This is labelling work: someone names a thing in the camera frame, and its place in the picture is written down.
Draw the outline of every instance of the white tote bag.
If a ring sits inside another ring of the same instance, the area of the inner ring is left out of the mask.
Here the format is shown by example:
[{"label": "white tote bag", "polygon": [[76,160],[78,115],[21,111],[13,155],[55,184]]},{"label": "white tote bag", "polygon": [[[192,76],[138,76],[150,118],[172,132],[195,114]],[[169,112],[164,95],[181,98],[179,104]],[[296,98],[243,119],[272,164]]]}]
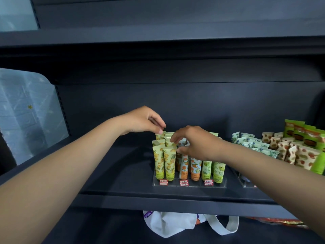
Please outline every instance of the white tote bag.
[{"label": "white tote bag", "polygon": [[194,229],[197,223],[205,221],[208,221],[212,229],[222,236],[235,233],[239,225],[239,217],[234,216],[229,216],[227,227],[222,226],[216,215],[143,211],[143,217],[149,229],[164,238],[185,229]]}]

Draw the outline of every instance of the clear plastic organizer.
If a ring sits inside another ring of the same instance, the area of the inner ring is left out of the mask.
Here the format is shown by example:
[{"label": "clear plastic organizer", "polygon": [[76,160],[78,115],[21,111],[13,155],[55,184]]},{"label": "clear plastic organizer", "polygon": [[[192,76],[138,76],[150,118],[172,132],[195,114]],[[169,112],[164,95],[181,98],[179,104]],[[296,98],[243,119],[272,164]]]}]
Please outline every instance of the clear plastic organizer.
[{"label": "clear plastic organizer", "polygon": [[227,185],[227,178],[224,176],[222,183],[215,183],[213,181],[213,176],[211,175],[210,180],[203,181],[200,177],[198,181],[191,179],[191,174],[188,174],[187,182],[184,179],[179,178],[179,172],[175,172],[175,178],[172,181],[168,181],[167,184],[165,184],[167,181],[166,178],[163,179],[164,181],[161,182],[156,178],[156,172],[153,173],[153,179],[152,179],[152,185],[153,186],[160,186],[160,187],[204,187],[204,188],[226,188]]},{"label": "clear plastic organizer", "polygon": [[231,168],[233,173],[238,178],[239,182],[244,188],[257,188],[251,181],[249,181],[245,176],[243,176],[241,173],[239,173],[237,170]]}]

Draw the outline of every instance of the right hand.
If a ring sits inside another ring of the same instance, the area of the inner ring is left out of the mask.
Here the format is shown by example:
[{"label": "right hand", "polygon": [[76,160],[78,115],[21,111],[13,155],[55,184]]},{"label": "right hand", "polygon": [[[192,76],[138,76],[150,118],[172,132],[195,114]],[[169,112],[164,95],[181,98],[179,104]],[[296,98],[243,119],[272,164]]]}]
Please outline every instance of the right hand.
[{"label": "right hand", "polygon": [[229,142],[222,140],[213,134],[205,131],[199,126],[186,126],[176,131],[171,142],[178,143],[182,138],[189,140],[188,147],[179,147],[178,153],[189,155],[190,157],[202,161],[223,161],[222,154],[227,149]]}]

